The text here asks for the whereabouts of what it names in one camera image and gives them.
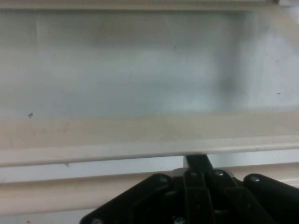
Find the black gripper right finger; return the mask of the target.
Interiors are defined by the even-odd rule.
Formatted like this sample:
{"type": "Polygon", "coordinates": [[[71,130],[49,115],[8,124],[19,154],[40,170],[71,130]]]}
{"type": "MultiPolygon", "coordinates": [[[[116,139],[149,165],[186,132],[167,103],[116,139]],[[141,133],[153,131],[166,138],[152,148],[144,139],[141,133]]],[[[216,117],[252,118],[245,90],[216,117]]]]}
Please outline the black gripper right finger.
{"type": "Polygon", "coordinates": [[[261,174],[242,181],[214,169],[207,155],[198,156],[205,187],[198,196],[200,224],[297,224],[299,190],[261,174]]]}

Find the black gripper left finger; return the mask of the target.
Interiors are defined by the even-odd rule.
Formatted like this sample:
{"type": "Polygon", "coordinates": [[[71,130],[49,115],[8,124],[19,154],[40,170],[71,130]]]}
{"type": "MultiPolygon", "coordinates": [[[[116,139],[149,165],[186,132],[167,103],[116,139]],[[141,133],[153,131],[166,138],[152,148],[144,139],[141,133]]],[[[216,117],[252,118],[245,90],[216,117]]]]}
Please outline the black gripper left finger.
{"type": "Polygon", "coordinates": [[[152,175],[87,214],[82,224],[212,224],[214,212],[205,175],[207,155],[188,155],[187,169],[152,175]]]}

